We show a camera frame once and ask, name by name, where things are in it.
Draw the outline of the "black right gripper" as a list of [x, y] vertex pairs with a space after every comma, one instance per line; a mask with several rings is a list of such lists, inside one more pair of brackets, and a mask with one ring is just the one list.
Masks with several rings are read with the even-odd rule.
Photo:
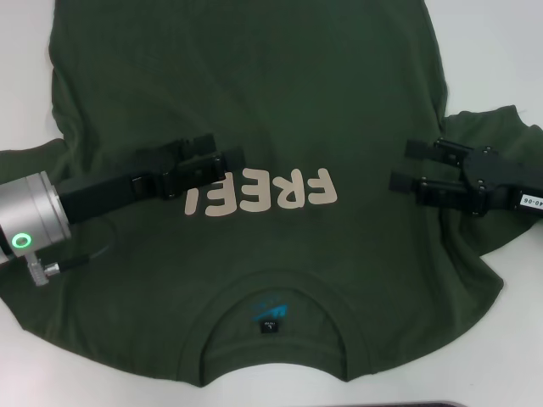
[[392, 172], [389, 190], [412, 194], [418, 205], [455, 209], [470, 215], [489, 210], [515, 212], [542, 211], [542, 168], [504, 158], [492, 148], [463, 146], [445, 139], [432, 144], [408, 140], [405, 156], [432, 160], [460, 167], [464, 160], [462, 182], [432, 181]]

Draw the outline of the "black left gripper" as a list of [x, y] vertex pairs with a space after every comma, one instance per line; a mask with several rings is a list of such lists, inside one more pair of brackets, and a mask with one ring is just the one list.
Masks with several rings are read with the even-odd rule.
[[216, 152], [212, 134], [139, 150], [135, 160], [150, 169], [113, 170], [59, 182], [57, 193], [69, 224], [159, 196], [178, 198], [190, 189], [224, 181], [227, 172], [245, 166], [241, 147]]

